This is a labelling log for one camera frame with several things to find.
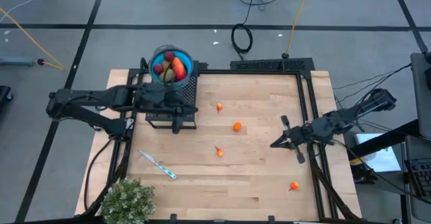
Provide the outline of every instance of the blue bowl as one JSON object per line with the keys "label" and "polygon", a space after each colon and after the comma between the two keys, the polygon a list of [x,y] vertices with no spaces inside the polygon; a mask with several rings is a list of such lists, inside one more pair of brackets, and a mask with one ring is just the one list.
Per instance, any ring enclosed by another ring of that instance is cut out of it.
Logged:
{"label": "blue bowl", "polygon": [[[162,82],[160,80],[159,75],[157,73],[154,73],[154,67],[157,64],[163,63],[164,53],[166,51],[168,51],[168,50],[165,50],[164,52],[159,53],[156,57],[154,57],[150,61],[150,63],[151,63],[151,70],[150,70],[151,77],[154,79],[155,82],[158,82],[158,83],[164,83],[164,82]],[[179,58],[181,60],[181,62],[183,62],[183,65],[185,66],[186,71],[187,71],[187,76],[183,80],[175,82],[175,83],[169,83],[169,85],[183,86],[183,85],[187,84],[187,81],[189,80],[190,74],[193,71],[192,60],[186,53],[181,52],[179,50],[169,50],[169,51],[173,52],[175,54],[175,57]]]}

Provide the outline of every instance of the potted plant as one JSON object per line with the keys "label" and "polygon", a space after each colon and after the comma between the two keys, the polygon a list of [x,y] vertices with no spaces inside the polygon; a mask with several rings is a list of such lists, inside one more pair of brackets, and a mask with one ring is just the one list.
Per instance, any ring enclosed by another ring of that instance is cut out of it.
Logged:
{"label": "potted plant", "polygon": [[107,224],[143,224],[156,209],[153,197],[153,186],[125,178],[109,188],[100,214]]}

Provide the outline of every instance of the blue bin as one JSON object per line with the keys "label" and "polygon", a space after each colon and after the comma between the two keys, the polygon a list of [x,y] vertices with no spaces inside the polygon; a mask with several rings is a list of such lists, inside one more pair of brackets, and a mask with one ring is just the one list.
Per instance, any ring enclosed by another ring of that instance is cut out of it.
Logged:
{"label": "blue bin", "polygon": [[[187,71],[187,76],[183,80],[175,82],[175,83],[164,83],[163,81],[160,80],[159,75],[157,73],[154,73],[154,67],[157,64],[163,63],[164,53],[168,52],[168,51],[173,52],[175,54],[175,56],[178,57],[181,60],[181,62],[183,62],[184,66],[186,68],[186,71]],[[166,84],[166,85],[171,85],[171,86],[182,87],[182,86],[185,86],[189,82],[190,75],[193,72],[193,59],[183,49],[177,48],[173,45],[164,45],[164,46],[160,46],[157,49],[155,49],[153,57],[149,61],[149,66],[150,66],[150,75],[155,82],[161,83],[161,84]]]}

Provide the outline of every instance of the yellow cable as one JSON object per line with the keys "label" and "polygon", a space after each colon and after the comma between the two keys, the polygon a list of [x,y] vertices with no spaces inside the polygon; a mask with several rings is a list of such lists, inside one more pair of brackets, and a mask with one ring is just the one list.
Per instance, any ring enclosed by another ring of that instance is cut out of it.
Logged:
{"label": "yellow cable", "polygon": [[35,39],[33,39],[33,37],[31,35],[29,35],[29,33],[27,33],[25,31],[25,29],[23,29],[23,27],[17,22],[15,21],[8,13],[6,13],[6,11],[0,7],[0,11],[3,12],[19,29],[21,29],[21,31],[27,36],[29,37],[29,39],[38,47],[40,48],[46,55],[48,55],[48,57],[50,57],[54,62],[56,62],[59,67],[57,67],[58,69],[64,71],[64,66],[51,54],[49,54],[49,52],[47,52],[41,45],[39,45],[39,43],[37,43],[37,41]]}
{"label": "yellow cable", "polygon": [[305,3],[305,0],[302,0],[301,5],[299,6],[298,11],[296,12],[294,24],[292,25],[292,31],[290,32],[290,36],[289,36],[289,44],[288,44],[288,49],[286,50],[286,53],[289,53],[290,45],[291,45],[292,39],[294,37],[294,30],[295,30],[296,21],[298,20],[299,14],[301,13],[301,9],[302,9],[302,6],[304,5],[304,3]]}
{"label": "yellow cable", "polygon": [[43,64],[44,64],[44,65],[51,66],[51,67],[54,67],[54,68],[56,68],[56,69],[60,69],[60,70],[62,70],[62,71],[64,71],[64,70],[65,70],[64,68],[61,68],[61,67],[59,67],[59,66],[57,66],[57,65],[54,65],[54,64],[52,64],[52,63],[48,63],[48,62],[46,62],[46,61],[43,61]]}

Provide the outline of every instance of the wooden table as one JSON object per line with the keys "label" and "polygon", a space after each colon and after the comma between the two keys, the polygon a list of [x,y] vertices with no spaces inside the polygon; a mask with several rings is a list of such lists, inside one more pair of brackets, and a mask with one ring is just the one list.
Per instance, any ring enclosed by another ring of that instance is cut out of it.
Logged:
{"label": "wooden table", "polygon": [[[127,73],[128,70],[112,70],[107,87],[126,84]],[[334,110],[328,72],[313,71],[312,82],[319,114]],[[307,93],[306,100],[312,118]],[[218,102],[224,107],[220,114],[216,110]],[[138,114],[127,175],[156,187],[153,219],[169,219],[171,213],[176,213],[178,219],[264,221],[274,215],[277,221],[319,220],[308,157],[300,165],[293,151],[269,148],[281,135],[281,115],[288,116],[291,126],[302,124],[295,76],[201,74],[197,107],[197,130],[182,130],[178,135],[152,128],[145,115]],[[110,110],[102,114],[119,117],[119,113]],[[241,122],[240,132],[232,130],[235,122]],[[95,133],[88,162],[106,140],[106,133]],[[215,146],[224,150],[223,157],[216,155]],[[112,148],[113,144],[92,168],[89,203],[105,185]],[[148,152],[178,178],[166,175],[138,149]],[[334,188],[360,216],[346,150],[341,145],[326,149]],[[304,146],[302,152],[307,154]],[[300,184],[298,190],[288,191],[292,181]],[[321,190],[325,213],[330,217],[323,186]],[[83,191],[84,183],[77,214],[84,211]]]}

